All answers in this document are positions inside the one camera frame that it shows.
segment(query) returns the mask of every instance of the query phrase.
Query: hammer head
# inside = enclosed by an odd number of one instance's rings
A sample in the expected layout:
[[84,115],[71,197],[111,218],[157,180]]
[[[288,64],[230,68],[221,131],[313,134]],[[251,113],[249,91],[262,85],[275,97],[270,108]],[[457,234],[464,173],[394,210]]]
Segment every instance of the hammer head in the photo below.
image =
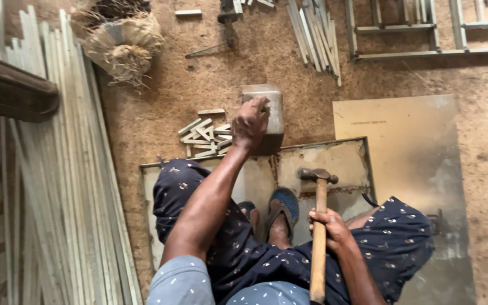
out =
[[329,182],[332,184],[338,183],[338,177],[336,177],[336,175],[331,175],[329,174],[328,171],[322,168],[316,168],[316,169],[300,168],[297,171],[297,175],[300,177],[301,180],[305,180],[305,181],[317,182],[317,179],[320,178],[326,180],[327,183]]

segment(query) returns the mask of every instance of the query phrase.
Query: bundle of metal rods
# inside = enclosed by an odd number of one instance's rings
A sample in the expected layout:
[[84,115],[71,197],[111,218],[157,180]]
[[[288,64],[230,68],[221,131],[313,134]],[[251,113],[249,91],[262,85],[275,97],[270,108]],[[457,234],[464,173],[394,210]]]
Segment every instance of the bundle of metal rods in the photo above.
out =
[[325,9],[325,0],[303,0],[300,9],[295,0],[289,0],[286,7],[304,66],[332,74],[342,86],[335,21]]
[[61,94],[50,121],[8,120],[24,187],[23,206],[16,179],[13,213],[4,203],[14,255],[6,259],[8,303],[142,305],[93,66],[63,10],[60,18],[61,31],[51,30],[32,6],[20,11],[24,39],[0,56]]

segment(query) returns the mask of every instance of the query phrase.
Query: hand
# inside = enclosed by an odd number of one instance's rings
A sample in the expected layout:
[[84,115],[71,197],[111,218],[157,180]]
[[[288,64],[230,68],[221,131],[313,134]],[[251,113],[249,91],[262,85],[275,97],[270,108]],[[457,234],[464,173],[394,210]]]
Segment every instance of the hand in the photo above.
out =
[[247,152],[257,148],[267,131],[269,112],[261,112],[261,109],[268,102],[266,97],[256,96],[242,104],[239,114],[233,120],[234,146]]
[[313,223],[317,221],[325,225],[327,230],[327,247],[336,252],[344,246],[349,240],[353,239],[351,231],[345,224],[344,219],[331,209],[326,213],[316,213],[315,208],[309,213],[310,232],[313,232]]

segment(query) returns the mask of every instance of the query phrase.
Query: wooden hammer handle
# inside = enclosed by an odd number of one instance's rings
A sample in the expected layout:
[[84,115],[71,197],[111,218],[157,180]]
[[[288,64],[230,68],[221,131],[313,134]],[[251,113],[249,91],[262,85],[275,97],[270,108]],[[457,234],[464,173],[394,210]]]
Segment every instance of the wooden hammer handle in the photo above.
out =
[[[315,211],[327,211],[327,181],[317,180],[315,194]],[[325,301],[325,251],[327,247],[327,232],[325,225],[314,221],[312,241],[312,269],[310,275],[310,301],[323,304]]]

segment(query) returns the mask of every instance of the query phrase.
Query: navy patterned shorts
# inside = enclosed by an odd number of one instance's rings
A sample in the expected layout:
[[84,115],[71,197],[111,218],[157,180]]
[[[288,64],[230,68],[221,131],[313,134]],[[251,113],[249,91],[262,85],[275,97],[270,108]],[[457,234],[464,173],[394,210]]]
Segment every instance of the navy patterned shorts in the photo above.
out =
[[[185,159],[173,159],[163,165],[153,187],[153,214],[157,217],[159,240],[165,243],[180,211],[210,171]],[[217,304],[226,304],[239,290],[261,282],[286,281],[309,288],[312,242],[281,250],[254,239],[251,224],[233,200],[226,215],[206,262]],[[351,233],[388,303],[398,300],[404,283],[434,251],[429,219],[394,197],[363,228]],[[325,274],[326,303],[350,304],[340,265],[329,251]]]

